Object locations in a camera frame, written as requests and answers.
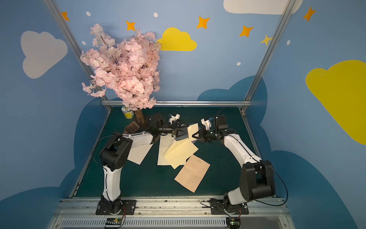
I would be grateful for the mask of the aluminium rail base frame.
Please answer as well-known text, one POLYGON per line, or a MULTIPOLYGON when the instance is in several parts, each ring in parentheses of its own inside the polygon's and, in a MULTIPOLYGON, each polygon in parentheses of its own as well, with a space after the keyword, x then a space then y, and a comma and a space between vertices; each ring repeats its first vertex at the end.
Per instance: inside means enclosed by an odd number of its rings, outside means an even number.
POLYGON ((135 212, 126 216, 95 215, 97 198, 62 199, 49 229, 105 229, 107 218, 122 218, 119 229, 226 229, 226 218, 239 218, 240 229, 293 229, 295 225, 281 198, 247 203, 248 215, 212 215, 209 200, 223 196, 131 197, 135 212))

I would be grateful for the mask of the aluminium frame post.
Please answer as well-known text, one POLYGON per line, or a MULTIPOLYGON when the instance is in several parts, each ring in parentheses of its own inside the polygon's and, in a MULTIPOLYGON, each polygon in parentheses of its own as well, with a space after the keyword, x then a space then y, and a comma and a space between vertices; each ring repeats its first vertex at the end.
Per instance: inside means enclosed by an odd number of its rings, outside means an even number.
POLYGON ((240 112, 241 114, 244 114, 245 111, 246 111, 246 108, 248 106, 251 105, 251 100, 252 100, 252 97, 260 83, 260 80, 262 79, 265 71, 266 71, 266 68, 268 66, 268 64, 270 63, 270 60, 275 52, 275 49, 290 21, 290 18, 291 16, 293 15, 293 13, 295 12, 295 8, 300 5, 301 6, 302 4, 302 1, 296 1, 296 0, 290 0, 287 2, 287 4, 285 5, 285 9, 284 9, 284 12, 282 13, 281 15, 281 18, 277 24, 277 27, 274 31, 274 34, 273 34, 273 37, 272 37, 272 40, 270 41, 270 44, 268 45, 267 49, 266 49, 266 52, 265 52, 265 55, 262 59, 262 62, 254 76, 254 79, 252 80, 251 84, 250 84, 250 87, 249 87, 249 90, 245 96, 245 99, 244 99, 244 102, 248 103, 248 105, 243 105, 241 106, 240 108, 240 112))
POLYGON ((92 69, 91 67, 87 66, 84 62, 81 61, 80 56, 82 54, 82 50, 79 47, 73 33, 71 32, 67 21, 65 20, 62 12, 60 11, 56 1, 54 0, 43 0, 44 4, 48 8, 49 12, 51 13, 52 17, 54 18, 55 22, 59 26, 60 30, 62 31, 64 37, 66 38, 69 46, 71 47, 73 53, 75 54, 77 61, 83 68, 85 74, 87 75, 89 80, 92 80, 92 69))

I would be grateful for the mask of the white paper sheet left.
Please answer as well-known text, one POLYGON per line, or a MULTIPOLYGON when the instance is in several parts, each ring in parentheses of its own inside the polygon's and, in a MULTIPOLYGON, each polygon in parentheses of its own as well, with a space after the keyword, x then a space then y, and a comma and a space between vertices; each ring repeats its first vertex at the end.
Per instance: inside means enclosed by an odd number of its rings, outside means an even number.
POLYGON ((132 140, 132 147, 127 159, 140 165, 153 145, 153 135, 148 132, 142 132, 126 137, 132 140))

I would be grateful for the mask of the left small circuit board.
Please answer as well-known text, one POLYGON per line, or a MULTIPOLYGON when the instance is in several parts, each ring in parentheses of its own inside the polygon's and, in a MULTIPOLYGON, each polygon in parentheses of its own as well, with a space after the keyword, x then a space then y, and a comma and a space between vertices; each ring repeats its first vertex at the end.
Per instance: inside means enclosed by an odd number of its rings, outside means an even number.
POLYGON ((123 224, 122 218, 107 218, 104 224, 105 229, 118 229, 123 224))

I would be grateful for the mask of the yellow envelope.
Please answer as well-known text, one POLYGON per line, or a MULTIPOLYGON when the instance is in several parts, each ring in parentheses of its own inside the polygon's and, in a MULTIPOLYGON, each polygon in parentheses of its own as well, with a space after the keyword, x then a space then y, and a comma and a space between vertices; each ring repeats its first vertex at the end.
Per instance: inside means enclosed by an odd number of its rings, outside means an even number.
POLYGON ((176 169, 192 156, 198 148, 188 138, 174 142, 164 154, 169 165, 176 169))

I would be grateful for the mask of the left aluminium frame post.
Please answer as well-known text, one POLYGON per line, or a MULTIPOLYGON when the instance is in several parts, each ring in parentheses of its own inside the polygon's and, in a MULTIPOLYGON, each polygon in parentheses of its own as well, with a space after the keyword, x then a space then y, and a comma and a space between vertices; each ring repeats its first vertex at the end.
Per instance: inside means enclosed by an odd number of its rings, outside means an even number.
POLYGON ((92 69, 91 67, 87 66, 84 62, 81 61, 80 56, 82 54, 82 50, 79 47, 73 33, 71 32, 67 21, 65 20, 62 12, 60 11, 56 1, 54 0, 43 0, 44 4, 48 8, 49 12, 51 13, 52 17, 54 18, 55 22, 59 26, 60 30, 62 31, 64 37, 66 38, 69 46, 71 47, 73 53, 75 54, 77 61, 83 68, 85 74, 87 75, 89 80, 92 80, 92 69))

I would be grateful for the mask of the pink cherry blossom tree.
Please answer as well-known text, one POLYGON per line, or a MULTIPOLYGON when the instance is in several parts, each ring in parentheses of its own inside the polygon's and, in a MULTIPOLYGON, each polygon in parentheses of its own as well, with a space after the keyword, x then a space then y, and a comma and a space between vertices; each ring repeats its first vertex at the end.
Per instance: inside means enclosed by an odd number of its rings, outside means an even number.
POLYGON ((94 70, 83 91, 92 97, 103 97, 107 89, 115 92, 123 106, 132 111, 151 109, 156 105, 152 93, 160 90, 157 70, 161 45, 153 32, 141 33, 116 43, 101 25, 91 27, 93 48, 82 52, 80 59, 94 70))

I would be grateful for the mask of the right aluminium frame post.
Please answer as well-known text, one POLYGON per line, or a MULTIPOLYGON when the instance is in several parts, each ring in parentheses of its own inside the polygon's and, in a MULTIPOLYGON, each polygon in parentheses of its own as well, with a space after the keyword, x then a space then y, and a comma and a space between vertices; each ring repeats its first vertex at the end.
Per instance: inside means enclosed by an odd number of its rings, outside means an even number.
POLYGON ((285 5, 285 9, 284 9, 284 12, 282 13, 281 15, 281 18, 277 24, 277 27, 274 31, 274 34, 273 34, 273 37, 272 37, 272 40, 270 41, 270 44, 268 45, 267 49, 266 49, 266 52, 265 52, 265 55, 262 59, 262 62, 254 76, 254 79, 252 80, 251 84, 250 84, 250 87, 249 87, 249 90, 245 96, 245 99, 244 99, 244 102, 248 103, 248 105, 243 105, 241 106, 240 108, 240 112, 241 114, 244 114, 245 111, 246 111, 246 108, 248 106, 251 105, 251 100, 252 100, 252 97, 260 83, 260 80, 262 79, 265 71, 266 71, 266 68, 268 66, 268 64, 270 63, 270 60, 275 52, 275 49, 290 21, 290 18, 291 16, 293 15, 293 13, 295 12, 295 8, 300 5, 301 6, 302 4, 302 1, 296 1, 296 0, 290 0, 287 2, 287 4, 285 5))

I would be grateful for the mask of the cream paper sheet centre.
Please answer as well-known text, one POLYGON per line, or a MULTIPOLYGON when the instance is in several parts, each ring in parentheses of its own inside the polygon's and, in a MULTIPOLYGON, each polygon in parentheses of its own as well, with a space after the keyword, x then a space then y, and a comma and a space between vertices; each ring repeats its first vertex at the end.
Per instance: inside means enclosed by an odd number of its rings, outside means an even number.
POLYGON ((164 154, 168 149, 176 142, 174 137, 171 135, 161 135, 159 143, 159 153, 158 153, 158 166, 169 166, 170 163, 165 159, 164 154))

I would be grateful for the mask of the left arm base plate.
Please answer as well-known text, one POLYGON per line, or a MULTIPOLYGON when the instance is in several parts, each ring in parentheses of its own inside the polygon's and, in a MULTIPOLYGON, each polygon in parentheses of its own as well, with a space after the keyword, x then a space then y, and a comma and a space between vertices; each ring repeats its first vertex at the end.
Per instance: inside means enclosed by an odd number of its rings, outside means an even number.
POLYGON ((133 215, 135 212, 136 200, 117 199, 110 202, 106 199, 100 200, 95 215, 133 215))

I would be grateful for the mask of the grey envelope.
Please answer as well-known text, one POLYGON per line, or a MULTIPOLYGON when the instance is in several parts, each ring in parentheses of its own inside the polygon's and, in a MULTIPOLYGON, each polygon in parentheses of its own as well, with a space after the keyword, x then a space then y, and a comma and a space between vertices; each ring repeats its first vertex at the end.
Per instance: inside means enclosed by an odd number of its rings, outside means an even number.
POLYGON ((187 130, 176 130, 174 133, 174 139, 180 141, 189 137, 187 130))

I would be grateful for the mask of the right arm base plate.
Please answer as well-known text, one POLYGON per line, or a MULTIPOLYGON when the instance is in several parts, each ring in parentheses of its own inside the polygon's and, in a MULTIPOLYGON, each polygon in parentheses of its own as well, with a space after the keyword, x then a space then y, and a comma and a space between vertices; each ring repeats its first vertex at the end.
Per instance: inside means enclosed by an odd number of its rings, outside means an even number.
POLYGON ((232 205, 227 198, 209 200, 212 215, 248 215, 249 209, 246 203, 232 205))

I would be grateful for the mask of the brown letter paper front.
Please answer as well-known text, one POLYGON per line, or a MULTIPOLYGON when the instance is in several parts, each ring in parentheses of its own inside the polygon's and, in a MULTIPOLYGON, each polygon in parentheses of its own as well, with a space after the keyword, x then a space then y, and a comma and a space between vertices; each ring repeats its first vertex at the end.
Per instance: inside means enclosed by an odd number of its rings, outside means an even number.
POLYGON ((192 155, 174 180, 192 193, 195 193, 209 167, 209 163, 192 155))

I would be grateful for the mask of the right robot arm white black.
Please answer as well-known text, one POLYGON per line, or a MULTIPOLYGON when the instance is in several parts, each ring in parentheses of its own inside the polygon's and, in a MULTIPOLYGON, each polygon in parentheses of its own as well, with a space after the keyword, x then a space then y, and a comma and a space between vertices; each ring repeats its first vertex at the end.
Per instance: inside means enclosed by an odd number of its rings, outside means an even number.
POLYGON ((224 115, 211 119, 202 119, 202 128, 188 136, 202 142, 219 140, 241 166, 239 187, 227 193, 226 199, 231 205, 247 203, 253 200, 275 195, 273 165, 262 160, 243 142, 238 132, 229 128, 224 115))

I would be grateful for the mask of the yellow green tin can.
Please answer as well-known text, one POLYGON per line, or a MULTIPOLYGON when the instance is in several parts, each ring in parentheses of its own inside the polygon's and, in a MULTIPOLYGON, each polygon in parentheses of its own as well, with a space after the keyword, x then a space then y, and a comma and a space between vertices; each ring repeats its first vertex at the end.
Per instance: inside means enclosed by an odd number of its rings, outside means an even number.
POLYGON ((134 118, 134 111, 129 109, 128 107, 122 106, 121 111, 124 114, 126 119, 133 119, 134 118))

